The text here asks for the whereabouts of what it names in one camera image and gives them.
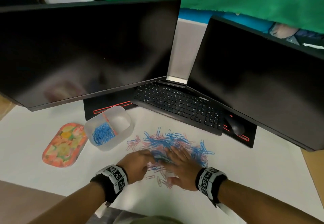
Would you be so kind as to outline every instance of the wristband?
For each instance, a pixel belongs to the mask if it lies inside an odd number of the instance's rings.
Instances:
[[[90,182],[97,182],[102,186],[105,200],[109,203],[112,203],[128,184],[126,172],[117,165],[109,165],[99,170]]]
[[[227,180],[225,173],[214,169],[212,167],[203,168],[199,171],[196,177],[197,189],[206,195],[210,200],[213,200],[216,204],[219,204],[218,191],[221,183]]]

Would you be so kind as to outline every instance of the black keyboard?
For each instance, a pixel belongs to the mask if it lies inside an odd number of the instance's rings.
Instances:
[[[222,135],[223,111],[198,96],[158,83],[137,88],[131,103],[207,132]]]

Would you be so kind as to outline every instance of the black mouse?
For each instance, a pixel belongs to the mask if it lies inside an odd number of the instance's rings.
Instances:
[[[236,135],[242,135],[245,132],[244,126],[238,122],[237,120],[235,120],[233,117],[231,117],[230,115],[226,115],[225,119],[227,120],[227,122],[229,123],[229,125],[231,126],[233,132]]]

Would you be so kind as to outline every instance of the monitor screen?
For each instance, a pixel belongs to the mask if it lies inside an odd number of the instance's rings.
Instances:
[[[213,17],[188,87],[307,149],[324,149],[324,61],[300,46]]]
[[[165,79],[180,2],[1,8],[0,93],[33,111]]]

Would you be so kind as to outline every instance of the translucent plastic bin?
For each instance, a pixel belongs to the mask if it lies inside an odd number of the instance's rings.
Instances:
[[[105,116],[109,120],[110,127],[117,132],[117,135],[102,145],[97,145],[93,139],[93,132],[97,127],[106,122]],[[84,131],[86,132],[91,144],[102,151],[109,151],[118,145],[120,142],[127,139],[132,135],[134,130],[134,124],[131,117],[127,114],[125,109],[121,106],[113,106],[103,113],[91,118],[84,125]]]

